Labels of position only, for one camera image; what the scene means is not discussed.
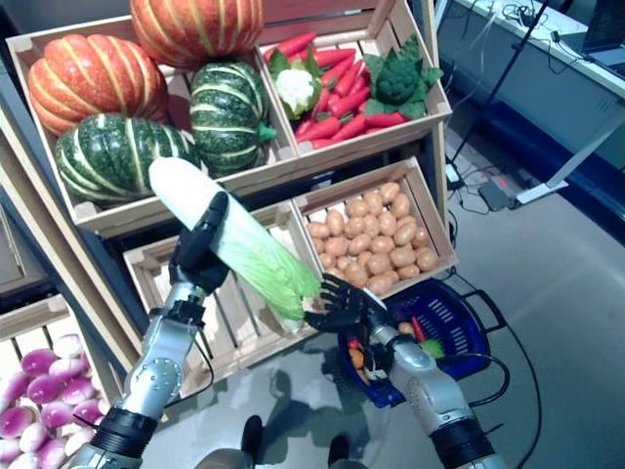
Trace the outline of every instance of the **blue basket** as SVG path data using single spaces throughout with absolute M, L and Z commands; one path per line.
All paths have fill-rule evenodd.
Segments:
M 497 324 L 484 328 L 476 311 L 467 301 L 479 296 L 497 319 Z M 483 290 L 460 295 L 439 280 L 430 279 L 400 291 L 385 301 L 396 323 L 410 322 L 415 317 L 428 339 L 437 339 L 446 355 L 465 353 L 490 354 L 487 335 L 505 327 L 505 320 L 497 306 Z M 339 350 L 349 376 L 377 407 L 398 405 L 405 401 L 403 394 L 389 380 L 374 381 L 366 386 L 355 372 L 348 352 L 346 334 L 339 334 Z M 456 380 L 487 368 L 490 361 L 469 358 L 459 361 L 437 361 L 438 367 Z

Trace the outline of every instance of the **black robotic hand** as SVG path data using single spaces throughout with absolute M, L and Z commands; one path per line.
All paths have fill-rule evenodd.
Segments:
M 192 231 L 181 231 L 169 263 L 171 284 L 189 281 L 211 294 L 224 283 L 229 267 L 208 246 L 227 210 L 228 195 L 217 192 L 197 226 Z
M 387 309 L 369 293 L 340 278 L 323 274 L 320 296 L 327 314 L 307 312 L 305 316 L 306 322 L 317 330 L 344 332 L 361 325 L 372 329 L 393 324 Z

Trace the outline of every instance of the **basket handle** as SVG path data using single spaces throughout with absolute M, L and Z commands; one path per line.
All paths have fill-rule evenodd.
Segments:
M 499 309 L 499 307 L 495 304 L 494 301 L 492 301 L 492 298 L 490 298 L 490 296 L 488 296 L 488 294 L 484 290 L 475 290 L 471 293 L 467 293 L 466 295 L 462 295 L 462 297 L 466 300 L 467 298 L 474 295 L 477 295 L 481 299 L 481 301 L 483 301 L 486 306 L 490 308 L 492 315 L 495 316 L 495 319 L 497 320 L 497 324 L 484 329 L 487 334 L 489 334 L 490 332 L 494 332 L 495 330 L 503 329 L 508 325 L 506 319 L 504 318 L 504 315 L 501 314 L 501 310 Z

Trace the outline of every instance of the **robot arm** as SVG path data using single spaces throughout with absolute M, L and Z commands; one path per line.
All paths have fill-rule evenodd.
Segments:
M 228 268 L 208 245 L 228 208 L 219 192 L 192 232 L 183 231 L 169 263 L 171 291 L 163 308 L 150 312 L 142 356 L 124 383 L 124 393 L 104 417 L 90 444 L 64 468 L 135 469 L 165 406 L 183 382 L 183 368 L 203 327 L 202 303 L 226 279 Z
M 438 369 L 436 361 L 411 338 L 400 335 L 384 303 L 367 290 L 325 275 L 327 314 L 306 316 L 313 327 L 339 332 L 364 324 L 373 341 L 392 354 L 391 383 L 412 407 L 426 435 L 432 439 L 446 469 L 504 469 L 460 386 Z

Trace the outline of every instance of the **carrot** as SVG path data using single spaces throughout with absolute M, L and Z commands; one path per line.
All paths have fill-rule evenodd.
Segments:
M 317 140 L 312 141 L 312 147 L 314 149 L 325 149 L 326 147 L 336 145 L 339 142 L 342 142 L 342 141 L 336 140 L 336 139 L 317 139 Z
M 280 42 L 277 46 L 272 47 L 265 51 L 263 57 L 266 62 L 270 61 L 271 54 L 273 54 L 274 50 L 280 51 L 285 56 L 292 56 L 293 54 L 297 54 L 300 51 L 306 49 L 306 47 L 313 42 L 316 38 L 316 34 L 314 32 L 307 32 L 305 34 L 300 34 L 299 36 L 292 37 L 291 39 L 287 39 L 286 41 Z
M 306 142 L 317 139 L 329 139 L 341 128 L 341 122 L 334 116 L 323 119 L 313 124 L 306 132 L 300 134 L 298 142 Z
M 319 95 L 319 100 L 316 102 L 316 105 L 314 105 L 314 108 L 312 109 L 312 115 L 315 116 L 320 112 L 324 112 L 328 107 L 329 99 L 330 92 L 327 88 L 322 88 L 321 94 Z
M 350 88 L 350 91 L 348 92 L 348 96 L 353 95 L 354 93 L 357 93 L 358 91 L 360 91 L 362 88 L 366 86 L 367 86 L 367 82 L 364 80 L 364 77 L 362 75 L 359 75 L 356 78 L 354 85 L 352 85 L 352 88 Z
M 352 85 L 354 85 L 356 78 L 360 75 L 361 69 L 362 61 L 358 61 L 353 64 L 350 69 L 345 72 L 345 75 L 343 75 L 343 77 L 334 87 L 335 93 L 345 98 L 350 93 L 350 90 L 352 89 Z
M 340 61 L 344 61 L 355 55 L 355 49 L 333 49 L 331 51 L 314 51 L 314 60 L 319 68 L 325 66 L 336 65 Z M 294 56 L 289 57 L 289 61 L 293 62 L 295 59 L 300 59 L 302 62 L 306 61 L 309 56 L 309 51 L 302 51 Z
M 394 125 L 403 124 L 407 122 L 403 115 L 399 112 L 393 112 L 392 114 L 371 114 L 367 115 L 367 125 L 369 127 L 392 127 Z
M 323 73 L 323 75 L 321 75 L 321 83 L 323 83 L 325 86 L 330 85 L 332 82 L 334 82 L 335 84 L 338 83 L 338 81 L 345 74 L 345 72 L 348 71 L 350 65 L 352 65 L 353 60 L 354 58 L 348 57 L 340 61 L 338 64 L 334 65 L 328 71 Z
M 343 114 L 357 110 L 362 103 L 369 99 L 370 93 L 371 90 L 369 90 L 369 88 L 364 88 L 353 95 L 346 96 L 328 107 L 335 117 L 341 117 Z
M 366 129 L 365 121 L 366 117 L 364 114 L 357 115 L 350 122 L 341 127 L 341 130 L 332 136 L 332 140 L 347 140 L 360 135 Z

